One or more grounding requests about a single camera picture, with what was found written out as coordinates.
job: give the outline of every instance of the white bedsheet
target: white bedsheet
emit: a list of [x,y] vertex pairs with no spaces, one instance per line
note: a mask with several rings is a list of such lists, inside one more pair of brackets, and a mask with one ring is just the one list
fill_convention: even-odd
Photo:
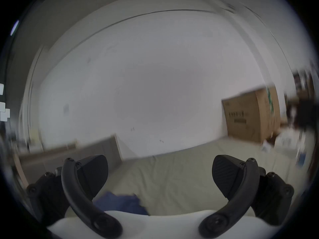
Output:
[[[314,140],[308,143],[309,149],[313,146]],[[126,161],[109,175],[95,199],[106,191],[116,195],[136,194],[150,215],[218,210],[228,200],[213,181],[212,164],[217,155],[224,154],[243,161],[255,158],[266,173],[273,171],[294,187],[294,199],[306,184],[312,151],[299,168],[295,159],[274,149],[266,153],[258,144],[226,137],[186,150]],[[254,216],[252,208],[246,215]],[[73,215],[68,211],[66,217],[70,216]]]

